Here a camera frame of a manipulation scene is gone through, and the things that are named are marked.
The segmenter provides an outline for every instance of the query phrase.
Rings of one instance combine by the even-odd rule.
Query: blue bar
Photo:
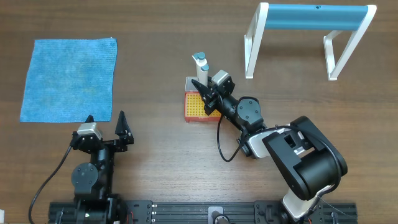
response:
[[[269,4],[266,29],[358,30],[367,6]]]

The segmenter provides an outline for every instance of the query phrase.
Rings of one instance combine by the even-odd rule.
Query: blue towel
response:
[[[36,40],[21,122],[110,121],[116,39]]]

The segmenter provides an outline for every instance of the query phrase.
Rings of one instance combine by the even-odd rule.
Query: wooden tabletop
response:
[[[113,191],[126,200],[253,202],[278,200],[288,190],[271,158],[239,153],[221,160],[216,123],[186,123],[185,77],[191,55],[206,52],[210,75],[223,69],[233,95],[259,99],[268,126],[308,116],[346,159],[348,174],[328,202],[356,202],[360,223],[398,218],[398,3],[377,4],[376,16],[336,82],[326,75],[327,31],[266,30],[254,79],[244,78],[244,45],[259,1],[0,1],[0,208],[6,221],[27,223],[32,197],[60,162],[79,124],[20,123],[25,79],[35,39],[118,40],[113,115],[100,123],[113,139],[120,110],[135,137],[116,155]],[[307,3],[313,1],[283,1]],[[333,41],[340,55],[349,34]],[[226,156],[239,133],[221,125]],[[47,221],[50,202],[73,199],[72,170],[89,156],[72,151],[33,209]]]

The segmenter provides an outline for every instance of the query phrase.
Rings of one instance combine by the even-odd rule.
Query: blue and white rack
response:
[[[323,37],[329,80],[337,80],[349,56],[371,23],[377,7],[260,3],[244,36],[246,78],[253,78],[264,29],[332,30]],[[335,64],[332,40],[342,31],[351,37]]]

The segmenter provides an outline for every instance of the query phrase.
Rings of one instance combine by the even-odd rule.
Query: white leg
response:
[[[376,13],[376,9],[377,9],[376,6],[373,5],[368,6],[368,13],[365,15],[365,18],[362,20],[361,25],[359,25],[358,30],[354,31],[351,34],[351,37],[349,38],[346,48],[341,54],[341,57],[337,61],[336,65],[335,65],[335,56],[333,55],[333,45],[331,41],[341,31],[334,30],[323,38],[323,44],[325,47],[326,67],[328,70],[329,80],[337,80],[338,75],[340,74],[341,70],[343,69],[344,65],[349,59],[349,56],[351,56],[355,47],[358,45],[358,42],[361,40],[363,34],[365,33],[366,29],[369,27],[369,24],[371,23],[373,16]]]
[[[246,78],[253,78],[262,34],[266,28],[267,14],[268,3],[260,3],[251,20],[248,32],[244,36],[244,66]]]

